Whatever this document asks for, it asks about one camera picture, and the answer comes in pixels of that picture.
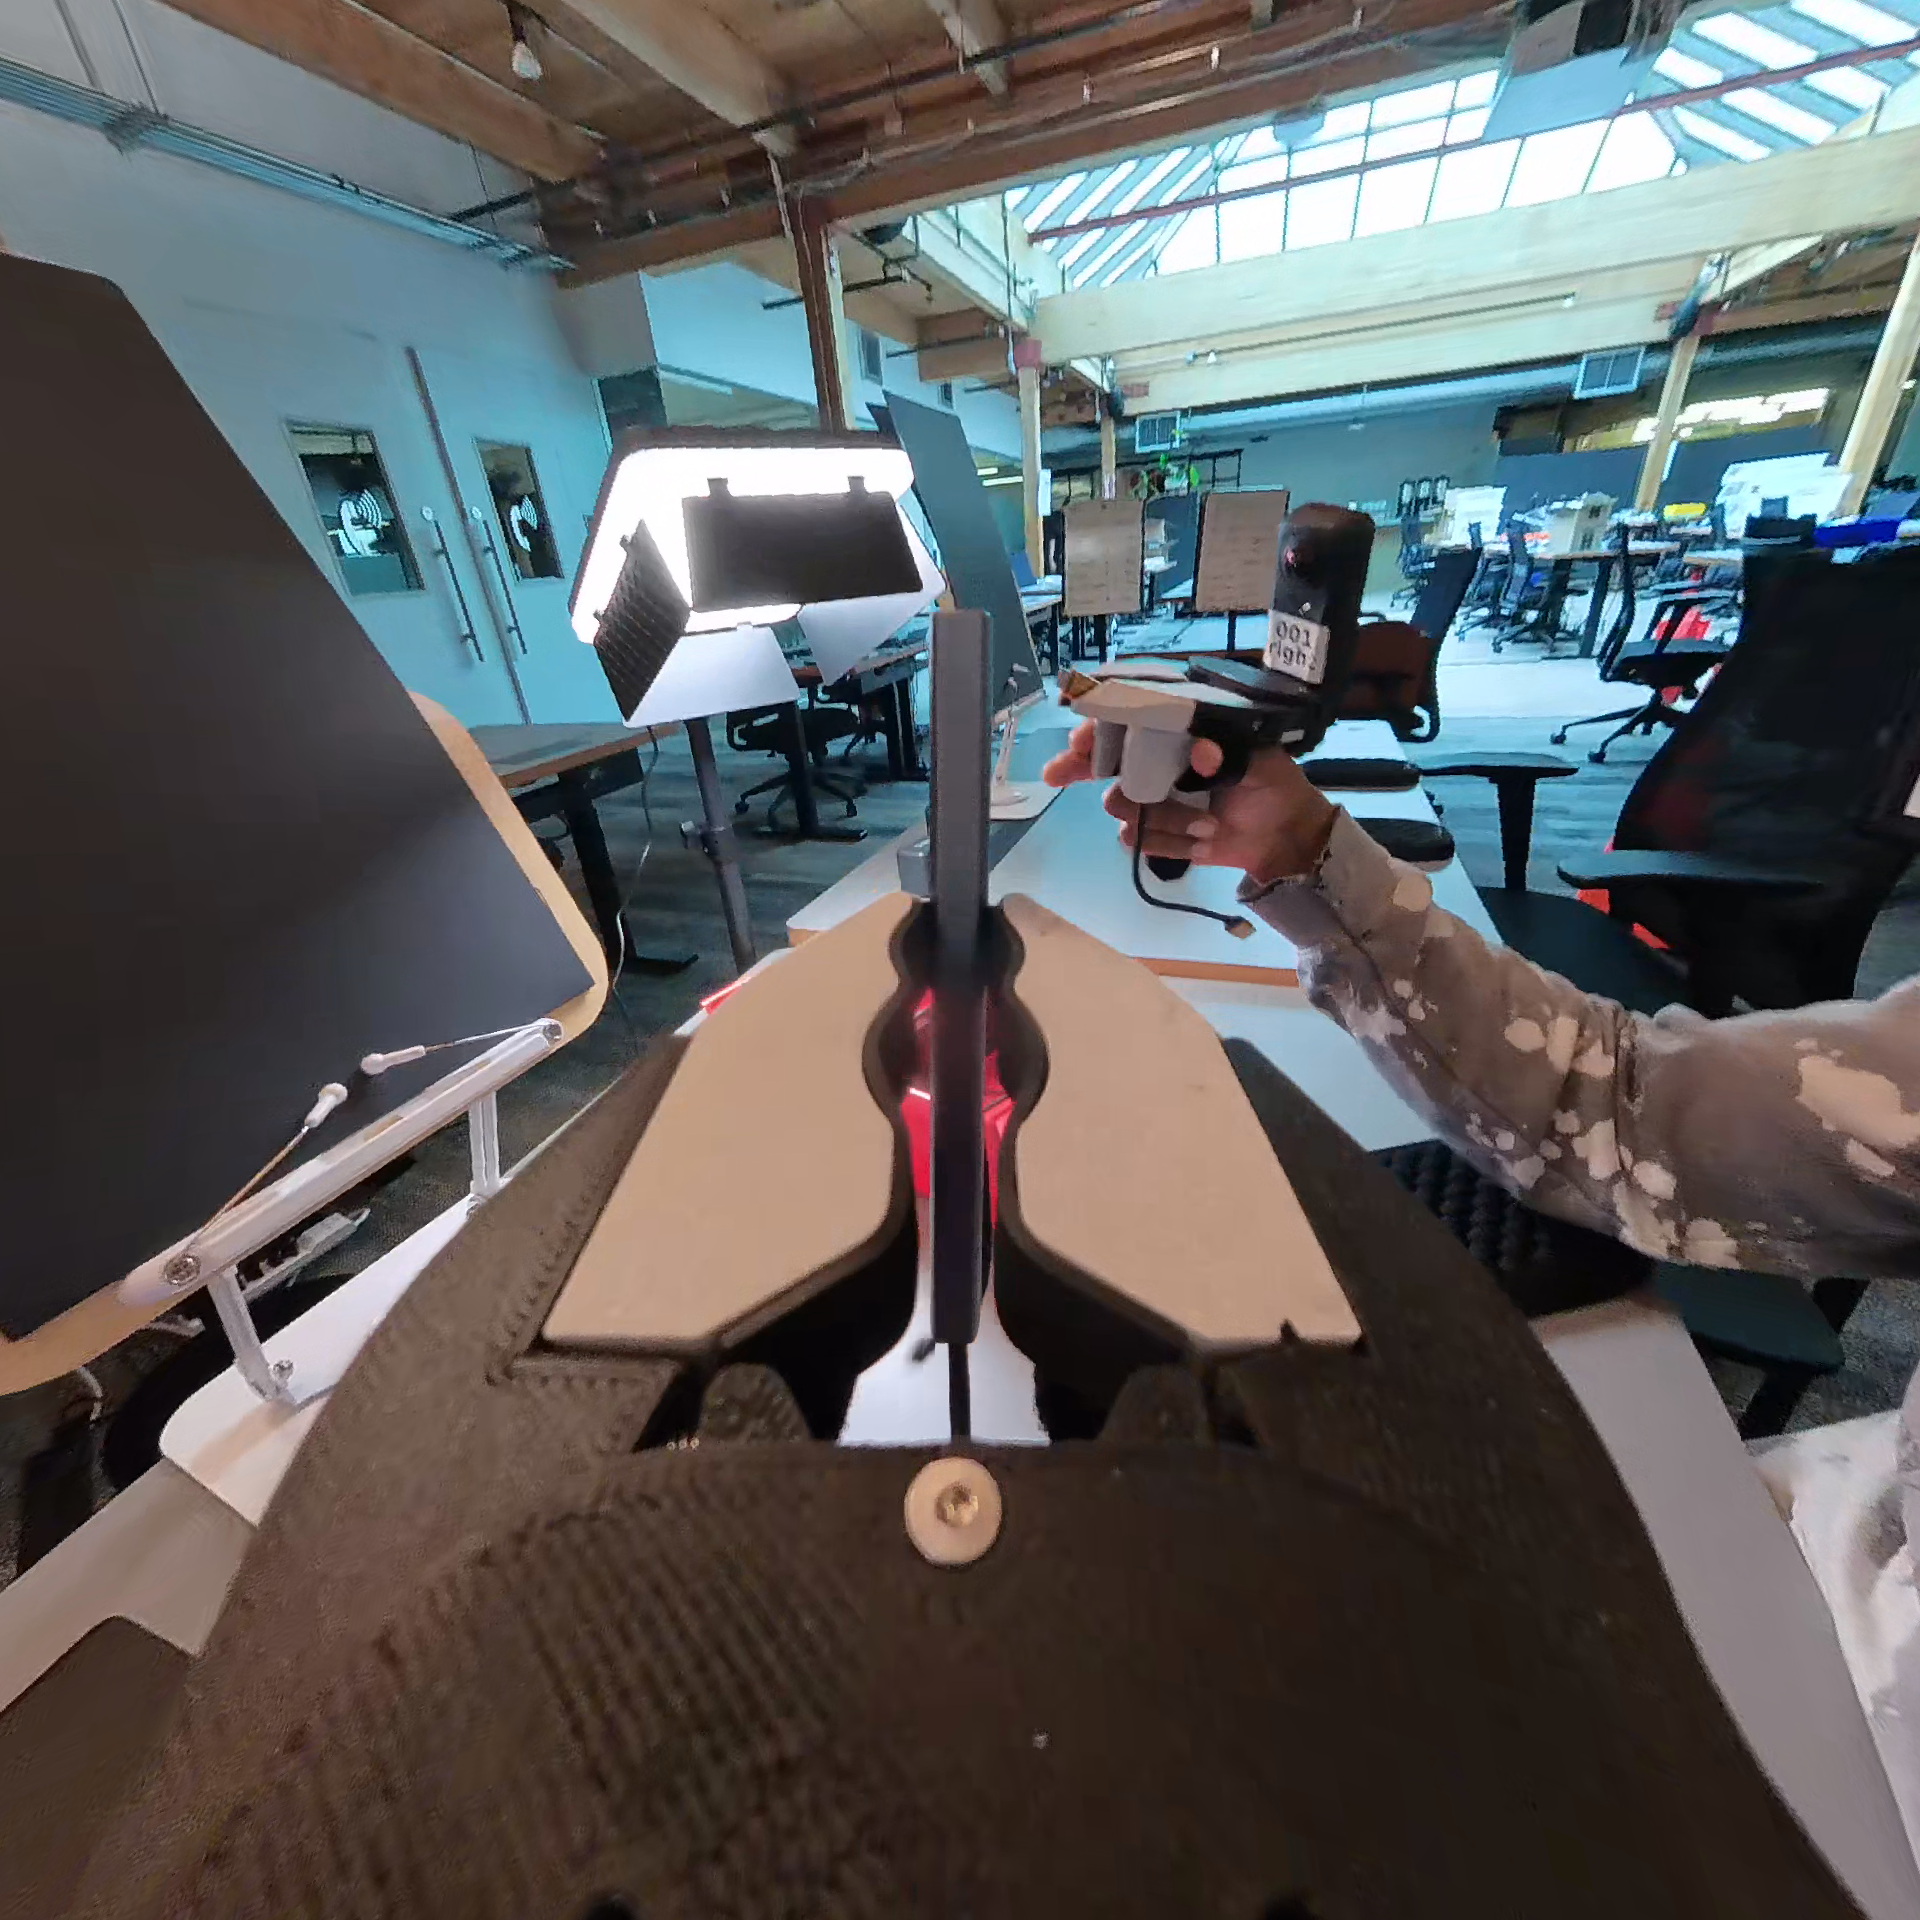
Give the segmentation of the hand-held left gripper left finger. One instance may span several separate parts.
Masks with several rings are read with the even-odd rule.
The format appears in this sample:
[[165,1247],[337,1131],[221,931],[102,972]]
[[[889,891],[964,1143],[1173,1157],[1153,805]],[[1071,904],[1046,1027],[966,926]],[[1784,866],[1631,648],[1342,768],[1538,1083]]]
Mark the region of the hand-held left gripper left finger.
[[713,1359],[909,1220],[879,1032],[917,907],[879,895],[696,1022],[543,1322],[551,1348]]

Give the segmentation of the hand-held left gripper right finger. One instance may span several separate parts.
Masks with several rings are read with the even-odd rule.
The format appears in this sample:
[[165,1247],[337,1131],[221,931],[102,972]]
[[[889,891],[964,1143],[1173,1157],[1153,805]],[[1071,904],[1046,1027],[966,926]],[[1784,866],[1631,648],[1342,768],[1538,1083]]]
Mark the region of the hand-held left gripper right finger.
[[1360,1319],[1213,1031],[1160,975],[1031,895],[1013,1007],[1040,1088],[1010,1124],[998,1223],[1037,1275],[1193,1357],[1289,1336],[1346,1351]]

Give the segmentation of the grey usb hub with cable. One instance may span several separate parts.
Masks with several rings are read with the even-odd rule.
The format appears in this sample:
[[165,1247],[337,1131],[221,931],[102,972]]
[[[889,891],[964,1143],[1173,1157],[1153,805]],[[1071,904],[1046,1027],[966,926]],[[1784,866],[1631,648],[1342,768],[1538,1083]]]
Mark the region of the grey usb hub with cable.
[[984,1143],[989,1012],[991,623],[929,629],[927,1230],[929,1332],[944,1351],[953,1440],[972,1436],[972,1346],[989,1277]]

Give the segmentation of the red plastic bin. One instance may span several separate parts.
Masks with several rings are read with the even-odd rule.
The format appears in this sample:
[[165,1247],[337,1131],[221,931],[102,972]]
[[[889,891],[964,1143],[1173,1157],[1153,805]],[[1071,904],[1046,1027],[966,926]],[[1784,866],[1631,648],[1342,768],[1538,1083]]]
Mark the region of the red plastic bin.
[[[732,998],[740,990],[742,980],[726,980],[717,987],[711,987],[696,998],[695,1012],[687,1014],[674,1032],[687,1038],[702,1019],[713,1014],[726,998]],[[906,1088],[902,1092],[902,1120],[914,1146],[929,1146],[929,995],[924,995],[914,1006],[914,1039],[917,1039],[917,1064],[906,1078]],[[983,1138],[988,1148],[996,1148],[1005,1133],[1005,1127],[1014,1110],[1014,1098],[1008,1091],[1001,1076],[998,1062],[998,1047],[996,1047],[996,1029],[993,1019],[988,1022],[984,1031],[984,1047],[983,1047],[983,1067],[981,1067],[981,1110],[983,1110]]]

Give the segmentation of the person's right forearm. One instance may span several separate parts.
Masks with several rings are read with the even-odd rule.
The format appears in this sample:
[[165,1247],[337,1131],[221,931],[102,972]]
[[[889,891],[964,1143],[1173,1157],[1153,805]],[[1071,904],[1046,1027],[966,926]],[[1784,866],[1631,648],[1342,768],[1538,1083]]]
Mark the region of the person's right forearm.
[[1432,899],[1343,810],[1242,880],[1335,1019],[1434,1135],[1532,1210],[1662,1263],[1918,1277],[1918,980],[1706,1019],[1578,990]]

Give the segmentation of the person's right hand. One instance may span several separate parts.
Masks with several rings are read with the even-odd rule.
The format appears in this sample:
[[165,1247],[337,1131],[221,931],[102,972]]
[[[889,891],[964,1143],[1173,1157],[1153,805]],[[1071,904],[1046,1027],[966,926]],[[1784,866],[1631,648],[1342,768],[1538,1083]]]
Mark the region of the person's right hand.
[[1081,722],[1040,780],[1046,787],[1097,784],[1101,807],[1119,826],[1119,842],[1148,859],[1182,859],[1238,877],[1246,895],[1313,874],[1340,818],[1329,803],[1281,750],[1260,750],[1234,784],[1202,794],[1204,807],[1165,800],[1129,803],[1116,782],[1094,778],[1094,727]]

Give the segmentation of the handwritten whiteboard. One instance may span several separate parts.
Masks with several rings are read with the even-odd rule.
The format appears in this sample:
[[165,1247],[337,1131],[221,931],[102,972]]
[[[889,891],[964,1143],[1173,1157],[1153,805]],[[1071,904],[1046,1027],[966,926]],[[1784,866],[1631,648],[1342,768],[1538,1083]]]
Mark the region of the handwritten whiteboard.
[[1063,614],[1133,618],[1143,606],[1144,506],[1076,498],[1063,510]]
[[1285,487],[1212,490],[1198,512],[1191,606],[1202,618],[1266,613],[1289,514]]

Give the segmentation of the black textured wrist pad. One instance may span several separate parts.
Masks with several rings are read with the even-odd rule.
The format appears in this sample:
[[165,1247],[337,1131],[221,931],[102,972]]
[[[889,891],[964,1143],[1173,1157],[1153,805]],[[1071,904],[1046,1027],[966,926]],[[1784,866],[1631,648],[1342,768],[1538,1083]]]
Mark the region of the black textured wrist pad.
[[1650,1285],[1650,1260],[1526,1206],[1444,1143],[1389,1146],[1373,1158],[1449,1228],[1526,1319],[1607,1306]]

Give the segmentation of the white board stand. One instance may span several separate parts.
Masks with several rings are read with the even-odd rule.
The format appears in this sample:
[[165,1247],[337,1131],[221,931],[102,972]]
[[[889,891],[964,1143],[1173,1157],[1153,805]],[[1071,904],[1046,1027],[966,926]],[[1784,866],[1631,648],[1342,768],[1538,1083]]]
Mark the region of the white board stand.
[[[471,1216],[512,1178],[500,1151],[497,1095],[566,1042],[558,1014],[466,1036],[460,1042],[377,1048],[352,1082],[318,1088],[281,1149],[204,1220],[132,1267],[114,1287],[128,1308],[175,1309],[201,1294],[230,1363],[186,1395],[160,1431],[160,1454],[244,1520],[255,1520],[269,1480],[311,1423],[377,1319]],[[255,1308],[302,1270],[302,1256],[246,1279],[246,1261],[273,1244],[321,1253],[341,1200],[391,1172],[448,1127],[466,1135],[463,1196],[350,1279],[343,1294],[262,1335]]]

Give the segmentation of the studio light on stand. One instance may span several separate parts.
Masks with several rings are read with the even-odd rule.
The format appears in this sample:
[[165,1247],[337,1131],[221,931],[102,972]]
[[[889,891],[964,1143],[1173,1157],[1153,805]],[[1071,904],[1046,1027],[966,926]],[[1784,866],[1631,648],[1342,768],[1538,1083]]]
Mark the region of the studio light on stand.
[[912,479],[896,442],[833,430],[649,427],[608,458],[568,623],[628,730],[685,731],[704,812],[692,842],[737,972],[756,949],[711,724],[773,706],[807,755],[781,632],[800,632],[829,685],[872,664],[936,602],[936,568],[901,510]]

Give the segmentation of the black board with wooden edge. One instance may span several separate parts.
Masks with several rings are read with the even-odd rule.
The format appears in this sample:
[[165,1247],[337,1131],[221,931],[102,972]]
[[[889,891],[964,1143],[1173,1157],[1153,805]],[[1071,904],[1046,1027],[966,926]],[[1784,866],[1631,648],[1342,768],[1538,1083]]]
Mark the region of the black board with wooden edge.
[[4,1395],[377,1048],[596,1019],[608,965],[106,279],[4,253]]

